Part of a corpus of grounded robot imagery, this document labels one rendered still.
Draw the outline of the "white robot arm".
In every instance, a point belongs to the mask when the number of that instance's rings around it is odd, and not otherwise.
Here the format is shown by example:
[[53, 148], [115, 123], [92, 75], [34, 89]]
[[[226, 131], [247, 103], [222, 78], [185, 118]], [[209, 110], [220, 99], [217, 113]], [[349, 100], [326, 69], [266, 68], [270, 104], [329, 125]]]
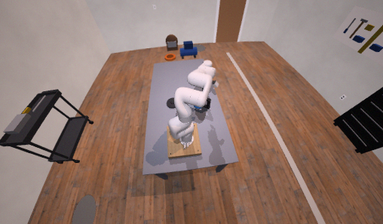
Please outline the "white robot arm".
[[184, 149], [186, 146], [191, 145], [194, 140], [192, 132], [195, 126], [192, 122], [192, 109], [188, 104], [197, 107], [205, 106], [212, 83], [214, 87], [218, 87], [219, 85], [217, 81], [213, 81], [215, 74], [216, 69], [212, 67], [212, 62], [205, 60], [203, 64], [187, 77], [187, 81], [190, 85], [203, 88], [203, 91], [179, 87], [174, 94], [174, 105], [178, 116], [170, 119], [168, 126], [172, 132], [172, 137], [175, 140], [179, 139], [181, 144], [184, 145]]

